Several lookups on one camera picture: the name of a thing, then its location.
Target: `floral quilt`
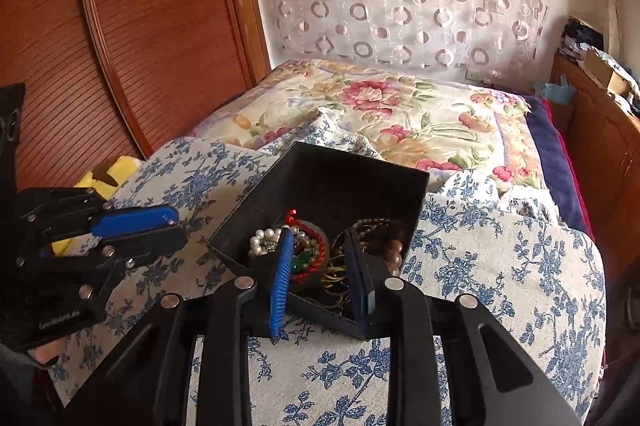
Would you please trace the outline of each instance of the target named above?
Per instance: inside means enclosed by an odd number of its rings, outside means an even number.
[[[478,169],[501,191],[545,187],[522,97],[328,60],[287,61],[192,135],[255,150],[318,107],[339,111],[340,127],[365,136],[390,162],[440,179]]]
[[[336,129],[318,144],[373,156],[358,136]],[[276,157],[225,143],[181,138],[158,150],[115,194],[117,207],[169,203],[189,236],[174,255],[130,271],[114,290],[106,319],[66,340],[51,377],[68,402],[102,359],[162,295],[207,295],[233,278],[207,240]],[[455,172],[425,197],[401,268],[428,295],[475,294],[584,418],[604,348],[602,261],[581,232],[550,225],[535,212],[500,209],[497,186],[480,171]],[[75,240],[70,253],[90,242]],[[442,423],[451,424],[442,345],[434,339]],[[387,340],[360,342],[311,320],[288,316],[277,340],[248,345],[253,422],[268,426],[380,426],[386,420]],[[193,358],[187,424],[198,401]]]

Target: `green gemstone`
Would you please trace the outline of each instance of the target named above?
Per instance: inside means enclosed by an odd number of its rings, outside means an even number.
[[[303,251],[298,255],[298,258],[300,258],[300,262],[302,263],[309,263],[309,260],[311,259],[311,253],[308,251]]]
[[[302,269],[302,262],[300,261],[300,257],[294,256],[291,259],[291,272],[293,272],[293,274],[298,274],[300,272],[300,269]]]

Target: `yellow pillow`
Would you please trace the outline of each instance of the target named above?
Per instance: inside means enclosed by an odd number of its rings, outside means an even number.
[[[110,186],[103,181],[94,179],[94,174],[88,171],[84,174],[80,182],[74,187],[92,187],[96,192],[106,200],[109,200],[116,190],[126,181],[136,170],[140,167],[142,161],[133,157],[120,157],[115,161],[107,173],[109,176],[118,183],[118,186]],[[71,243],[73,238],[67,238],[66,240],[59,240],[51,244],[53,252],[56,256],[62,256],[65,253],[67,247]]]

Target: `wooden wardrobe door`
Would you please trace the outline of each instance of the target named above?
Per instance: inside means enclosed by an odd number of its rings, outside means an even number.
[[[232,0],[83,0],[105,76],[143,152],[252,86]]]
[[[18,189],[71,186],[137,155],[103,82],[80,0],[0,0],[0,85],[26,83]]]

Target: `white fabric with blue flowers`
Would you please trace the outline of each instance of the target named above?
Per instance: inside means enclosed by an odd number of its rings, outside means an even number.
[[[367,143],[333,130],[317,124],[297,138],[373,156]],[[233,278],[209,252],[207,240],[275,159],[182,138],[158,150],[118,190],[117,207],[174,206],[189,242],[171,257],[130,272],[114,290],[105,321],[68,338],[51,371],[64,402],[162,295],[200,297]],[[435,297],[476,294],[584,418],[604,348],[602,262],[587,236],[536,219],[543,213],[501,210],[493,181],[475,171],[460,173],[427,195],[402,277]],[[76,240],[72,251],[82,253],[90,243]],[[451,424],[444,358],[435,342],[443,424]],[[279,340],[250,340],[249,358],[256,425],[385,424],[387,340],[363,343],[290,316]],[[198,399],[199,366],[196,354],[188,424]]]

